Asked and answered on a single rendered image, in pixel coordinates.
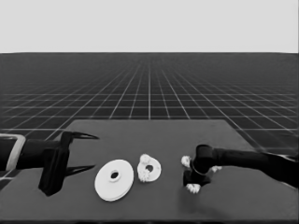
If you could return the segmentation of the large thick white disc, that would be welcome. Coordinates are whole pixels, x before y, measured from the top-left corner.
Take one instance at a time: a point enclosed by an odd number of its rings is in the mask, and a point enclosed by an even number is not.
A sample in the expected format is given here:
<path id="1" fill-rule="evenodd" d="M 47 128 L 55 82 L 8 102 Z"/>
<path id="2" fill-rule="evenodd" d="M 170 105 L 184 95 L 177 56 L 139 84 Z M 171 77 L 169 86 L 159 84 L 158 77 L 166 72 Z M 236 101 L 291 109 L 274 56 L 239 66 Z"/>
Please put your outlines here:
<path id="1" fill-rule="evenodd" d="M 134 169 L 126 160 L 107 162 L 94 179 L 98 196 L 107 202 L 114 202 L 125 196 L 134 183 Z"/>

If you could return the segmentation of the white round carrier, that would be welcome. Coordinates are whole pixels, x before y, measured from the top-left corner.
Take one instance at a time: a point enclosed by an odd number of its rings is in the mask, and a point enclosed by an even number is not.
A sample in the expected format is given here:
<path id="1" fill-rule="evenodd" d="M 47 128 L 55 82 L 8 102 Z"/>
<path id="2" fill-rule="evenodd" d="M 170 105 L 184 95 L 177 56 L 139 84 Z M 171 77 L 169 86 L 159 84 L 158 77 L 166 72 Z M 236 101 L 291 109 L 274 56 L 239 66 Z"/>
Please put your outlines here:
<path id="1" fill-rule="evenodd" d="M 153 182 L 160 177 L 162 173 L 162 166 L 156 159 L 150 158 L 150 162 L 148 164 L 140 162 L 137 165 L 137 174 L 144 170 L 149 171 L 149 182 Z"/>

